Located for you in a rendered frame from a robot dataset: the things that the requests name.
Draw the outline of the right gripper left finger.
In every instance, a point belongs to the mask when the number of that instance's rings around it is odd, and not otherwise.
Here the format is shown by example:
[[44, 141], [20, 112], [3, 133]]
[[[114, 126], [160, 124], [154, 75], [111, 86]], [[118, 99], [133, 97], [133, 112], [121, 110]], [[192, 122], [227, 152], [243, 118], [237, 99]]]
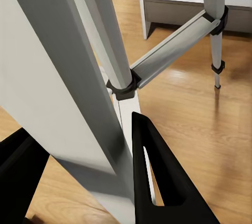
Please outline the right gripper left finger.
[[22, 224], [50, 154], [22, 127], [0, 142], [0, 224]]

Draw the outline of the camera tripod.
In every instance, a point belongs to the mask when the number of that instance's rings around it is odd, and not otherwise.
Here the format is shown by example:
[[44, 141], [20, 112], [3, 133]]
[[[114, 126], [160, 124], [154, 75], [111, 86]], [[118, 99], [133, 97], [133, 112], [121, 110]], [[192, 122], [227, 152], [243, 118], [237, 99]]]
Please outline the camera tripod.
[[228, 10], [225, 0], [204, 0], [203, 11], [129, 66], [112, 0], [0, 0], [0, 106], [120, 224], [135, 224], [137, 89], [208, 33], [220, 89]]

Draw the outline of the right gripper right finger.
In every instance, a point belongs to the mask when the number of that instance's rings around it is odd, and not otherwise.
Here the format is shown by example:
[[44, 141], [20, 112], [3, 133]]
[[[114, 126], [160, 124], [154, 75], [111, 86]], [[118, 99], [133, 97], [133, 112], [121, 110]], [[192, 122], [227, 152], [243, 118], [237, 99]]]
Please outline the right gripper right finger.
[[[151, 120], [132, 113], [135, 224], [221, 224]], [[164, 206], [152, 203], [144, 147]]]

